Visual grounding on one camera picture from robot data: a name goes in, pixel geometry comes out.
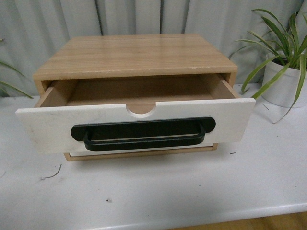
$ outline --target white pot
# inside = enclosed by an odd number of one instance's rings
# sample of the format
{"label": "white pot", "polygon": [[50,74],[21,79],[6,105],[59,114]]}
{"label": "white pot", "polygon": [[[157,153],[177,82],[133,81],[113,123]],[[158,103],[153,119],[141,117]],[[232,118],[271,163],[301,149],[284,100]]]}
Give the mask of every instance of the white pot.
{"label": "white pot", "polygon": [[[266,65],[263,85],[267,83],[272,77],[274,77],[283,66],[274,62],[270,62]],[[298,85],[300,77],[300,70],[289,68],[284,75],[282,75],[263,95],[262,97],[275,105],[290,108]],[[305,77],[304,85],[300,96],[293,108],[300,108],[307,104],[307,80]]]}

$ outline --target plant leaf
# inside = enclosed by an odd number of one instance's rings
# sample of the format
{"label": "plant leaf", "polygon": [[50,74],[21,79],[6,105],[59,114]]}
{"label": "plant leaf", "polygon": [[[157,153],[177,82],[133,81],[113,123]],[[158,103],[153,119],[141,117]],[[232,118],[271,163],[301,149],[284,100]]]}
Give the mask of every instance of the plant leaf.
{"label": "plant leaf", "polygon": [[257,44],[257,45],[259,45],[259,46],[265,48],[266,50],[270,51],[271,53],[273,53],[272,50],[270,50],[269,48],[267,48],[266,46],[264,46],[264,45],[261,44],[260,42],[256,42],[256,41],[249,40],[249,39],[239,39],[239,40],[236,40],[236,42],[247,42],[247,43],[251,43],[251,44]]}
{"label": "plant leaf", "polygon": [[297,12],[295,12],[294,14],[291,15],[290,19],[289,19],[289,26],[290,26],[290,30],[291,33],[293,35],[293,39],[294,39],[294,48],[296,48],[296,50],[298,50],[299,47],[299,40],[298,40],[298,34],[297,34],[297,29],[296,29],[296,22],[295,22],[295,18],[296,18]]}
{"label": "plant leaf", "polygon": [[280,31],[280,29],[271,20],[269,20],[269,19],[267,19],[266,17],[263,17],[263,16],[261,18],[264,20],[266,25],[272,30],[272,32],[274,34],[276,34],[276,36],[278,37],[278,39],[282,43],[282,47],[283,47],[283,50],[285,52],[285,55],[289,56],[290,44],[289,44],[289,41],[286,38],[286,36]]}
{"label": "plant leaf", "polygon": [[255,32],[253,31],[248,31],[248,33],[250,33],[251,35],[255,36],[256,38],[258,38],[264,45],[267,46],[267,48],[269,48],[269,50],[275,54],[275,55],[278,55],[277,51],[266,41],[264,40],[262,37],[260,37],[258,34],[256,34]]}
{"label": "plant leaf", "polygon": [[267,41],[267,42],[273,42],[274,44],[276,44],[276,45],[278,46],[278,48],[279,48],[280,50],[283,50],[283,47],[282,47],[277,41],[271,40],[271,41]]}
{"label": "plant leaf", "polygon": [[282,120],[290,112],[290,110],[292,109],[292,107],[296,103],[297,99],[299,98],[299,95],[300,95],[301,90],[303,88],[304,80],[305,80],[305,77],[306,77],[306,57],[307,57],[306,54],[301,54],[300,55],[301,74],[300,74],[300,77],[299,77],[299,80],[298,80],[298,85],[297,85],[297,89],[296,89],[296,92],[295,92],[295,97],[294,97],[293,103],[290,106],[290,108],[288,109],[287,113],[285,115],[283,115],[283,117],[280,118],[278,121],[274,122],[274,124],[276,124],[277,122]]}
{"label": "plant leaf", "polygon": [[268,60],[265,60],[264,62],[262,62],[260,65],[258,65],[249,75],[248,77],[245,79],[242,87],[241,87],[241,91],[243,93],[246,93],[246,91],[248,90],[245,90],[247,84],[253,79],[253,77],[256,75],[256,73],[259,72],[259,70],[261,70],[263,67],[265,67],[270,61],[274,60],[275,58],[277,58],[277,56],[274,56],[272,58],[269,58]]}
{"label": "plant leaf", "polygon": [[271,30],[269,30],[268,32],[266,32],[264,35],[262,35],[261,37],[264,37],[265,35],[269,34],[271,32]]}
{"label": "plant leaf", "polygon": [[270,88],[289,68],[290,63],[285,65],[271,80],[269,80],[265,85],[263,85],[252,97],[257,99],[260,97],[268,88]]}
{"label": "plant leaf", "polygon": [[304,19],[305,19],[305,23],[306,23],[306,25],[307,25],[307,18],[306,18],[306,16],[304,15],[304,13],[302,13],[302,15],[303,15],[303,17],[304,17]]}
{"label": "plant leaf", "polygon": [[14,86],[12,86],[12,85],[10,85],[10,84],[8,84],[8,83],[5,83],[5,82],[3,82],[3,81],[1,81],[1,80],[0,80],[0,84],[1,84],[1,85],[4,85],[4,86],[6,86],[6,87],[9,87],[9,88],[11,88],[11,89],[13,89],[13,90],[15,90],[15,91],[17,91],[17,92],[20,92],[20,93],[22,93],[23,95],[25,95],[25,96],[27,96],[27,97],[29,97],[29,98],[33,98],[32,96],[28,95],[27,93],[25,93],[25,92],[23,92],[23,91],[17,89],[16,87],[14,87]]}
{"label": "plant leaf", "polygon": [[307,35],[304,37],[302,44],[300,48],[298,49],[298,53],[301,54],[306,48],[307,48]]}
{"label": "plant leaf", "polygon": [[236,52],[239,52],[241,49],[244,49],[244,48],[246,48],[246,47],[248,47],[248,46],[251,46],[251,45],[243,46],[243,47],[241,47],[240,49],[237,49],[236,51],[234,51],[233,53],[231,53],[231,54],[229,55],[228,59],[231,59],[231,57],[232,57]]}
{"label": "plant leaf", "polygon": [[282,27],[283,31],[285,33],[287,33],[287,31],[286,31],[285,27],[283,26],[283,24],[281,24],[281,22],[278,20],[278,18],[273,13],[271,13],[270,11],[267,11],[265,9],[254,9],[252,11],[262,11],[262,12],[265,12],[265,13],[269,14],[270,16],[272,16],[272,18],[274,18],[278,22],[278,24]]}
{"label": "plant leaf", "polygon": [[16,71],[17,73],[21,74],[22,76],[24,76],[19,70],[17,70],[16,68],[14,68],[13,66],[3,62],[3,61],[0,61],[0,65],[3,65],[3,66],[6,66],[7,68],[10,68],[14,71]]}
{"label": "plant leaf", "polygon": [[0,87],[0,91],[3,91],[6,95],[9,95],[8,92],[6,92],[6,90],[4,88]]}

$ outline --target lower drawer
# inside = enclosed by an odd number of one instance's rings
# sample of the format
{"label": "lower drawer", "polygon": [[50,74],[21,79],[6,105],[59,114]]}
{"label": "lower drawer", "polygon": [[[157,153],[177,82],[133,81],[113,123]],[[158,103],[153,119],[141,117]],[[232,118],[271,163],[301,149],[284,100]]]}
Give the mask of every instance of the lower drawer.
{"label": "lower drawer", "polygon": [[[38,152],[69,152],[78,156],[240,141],[254,104],[252,98],[238,98],[219,74],[144,76],[53,81],[35,108],[18,109],[16,114]],[[165,122],[208,117],[214,120],[212,130],[201,122]],[[162,123],[148,128],[149,123],[156,121]],[[146,125],[124,125],[121,132],[121,127],[115,128],[118,123]],[[94,124],[111,126],[88,131]],[[84,126],[84,133],[73,137],[73,127],[80,125]],[[197,142],[186,141],[194,137]],[[115,147],[92,147],[105,146],[106,142]],[[125,149],[123,142],[142,144],[128,144]]]}

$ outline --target white curtain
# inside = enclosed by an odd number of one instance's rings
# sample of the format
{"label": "white curtain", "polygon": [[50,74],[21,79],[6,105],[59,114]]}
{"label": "white curtain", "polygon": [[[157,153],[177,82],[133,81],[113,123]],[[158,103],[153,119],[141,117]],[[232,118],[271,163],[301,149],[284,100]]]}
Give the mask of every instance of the white curtain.
{"label": "white curtain", "polygon": [[[70,38],[93,35],[198,33],[226,56],[243,44],[248,30],[266,32],[260,15],[265,8],[284,25],[295,11],[306,12],[304,0],[1,0],[0,60],[26,78],[0,67],[0,79],[35,95],[32,74]],[[298,28],[306,24],[298,16]],[[237,83],[261,62],[256,49],[236,53]]]}

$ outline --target black handle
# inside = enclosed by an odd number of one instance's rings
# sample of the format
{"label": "black handle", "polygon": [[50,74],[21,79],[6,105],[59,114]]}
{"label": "black handle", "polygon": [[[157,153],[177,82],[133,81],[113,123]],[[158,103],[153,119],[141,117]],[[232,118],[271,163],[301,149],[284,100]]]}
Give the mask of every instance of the black handle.
{"label": "black handle", "polygon": [[72,137],[90,151],[197,145],[215,127],[212,117],[76,125]]}

